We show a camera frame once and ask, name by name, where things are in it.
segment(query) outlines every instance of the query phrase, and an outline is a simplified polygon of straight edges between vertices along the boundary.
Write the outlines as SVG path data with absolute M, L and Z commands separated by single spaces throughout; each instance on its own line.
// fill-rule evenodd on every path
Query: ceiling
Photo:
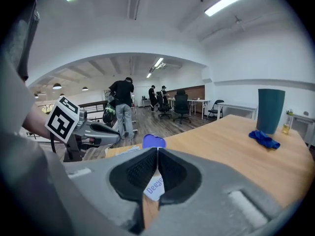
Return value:
M 37 0 L 40 14 L 38 34 L 52 34 L 56 29 L 76 31 L 99 17 L 110 16 L 126 20 L 150 21 L 168 25 L 196 38 L 205 46 L 216 35 L 246 30 L 253 24 L 266 23 L 289 16 L 280 0 L 241 0 L 212 17 L 204 11 L 219 0 Z M 70 85 L 85 78 L 126 74 L 143 76 L 157 60 L 156 55 L 125 54 L 98 57 L 53 71 L 37 82 L 33 91 L 50 88 L 54 83 Z M 165 57 L 164 62 L 182 66 L 186 61 Z

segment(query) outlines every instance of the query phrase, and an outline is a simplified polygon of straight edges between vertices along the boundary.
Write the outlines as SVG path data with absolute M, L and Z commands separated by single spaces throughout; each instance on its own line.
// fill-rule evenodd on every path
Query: gray pants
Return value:
M 120 104 L 116 106 L 116 117 L 118 121 L 118 130 L 120 133 L 120 137 L 123 139 L 125 137 L 124 131 L 124 119 L 125 119 L 125 126 L 126 132 L 128 132 L 128 136 L 130 139 L 134 137 L 132 121 L 131 121 L 131 107 L 127 104 Z

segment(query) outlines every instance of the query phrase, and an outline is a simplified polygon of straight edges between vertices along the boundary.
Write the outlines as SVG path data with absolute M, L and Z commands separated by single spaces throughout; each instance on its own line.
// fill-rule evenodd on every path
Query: desk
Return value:
M 171 102 L 171 108 L 173 108 L 173 101 L 175 101 L 175 99 L 171 98 L 171 99 L 167 99 L 167 100 Z M 188 100 L 188 102 L 189 102 L 189 116 L 191 115 L 191 111 L 192 111 L 191 104 L 193 102 L 201 102 L 202 103 L 201 119 L 203 120 L 203 113 L 205 112 L 204 109 L 208 107 L 210 100 Z
M 142 106 L 145 107 L 146 105 L 144 104 L 145 102 L 149 102 L 149 105 L 151 105 L 151 100 L 142 100 Z
M 244 103 L 232 103 L 232 102 L 221 102 L 218 103 L 218 114 L 217 114 L 217 120 L 220 119 L 220 111 L 223 107 L 227 108 L 235 108 L 235 109 L 242 109 L 242 110 L 247 110 L 252 113 L 252 119 L 255 120 L 256 118 L 256 110 L 257 106 L 251 105 L 251 104 L 244 104 Z
M 315 172 L 313 158 L 297 131 L 288 135 L 278 128 L 274 139 L 281 146 L 276 151 L 259 145 L 248 134 L 256 121 L 228 115 L 199 128 L 166 137 L 167 148 L 224 163 L 269 192 L 282 207 L 303 198 Z M 132 146 L 110 149 L 115 156 Z M 158 214 L 158 203 L 144 198 L 145 225 Z
M 308 148 L 310 148 L 312 145 L 312 142 L 314 141 L 314 138 L 315 138 L 315 119 L 310 118 L 310 117 L 305 116 L 305 115 L 298 115 L 298 114 L 293 114 L 293 118 L 296 119 L 297 121 L 304 122 L 307 125 L 313 126 L 313 133 L 311 135 L 311 140 L 309 141 L 309 145 L 308 145 Z

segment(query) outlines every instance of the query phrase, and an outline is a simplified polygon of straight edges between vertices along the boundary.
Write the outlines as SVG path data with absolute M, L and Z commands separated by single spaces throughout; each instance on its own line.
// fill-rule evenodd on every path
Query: purple object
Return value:
M 166 148 L 166 141 L 158 136 L 145 135 L 142 140 L 142 148 L 160 147 Z

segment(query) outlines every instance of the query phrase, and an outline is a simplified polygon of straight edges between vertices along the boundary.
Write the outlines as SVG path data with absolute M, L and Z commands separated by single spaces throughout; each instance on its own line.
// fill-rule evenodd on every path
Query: glass bottle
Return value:
M 289 133 L 289 130 L 292 126 L 292 122 L 293 122 L 293 110 L 288 109 L 286 111 L 286 120 L 285 120 L 285 123 L 283 124 L 283 128 L 282 128 L 283 133 L 285 133 L 285 134 Z

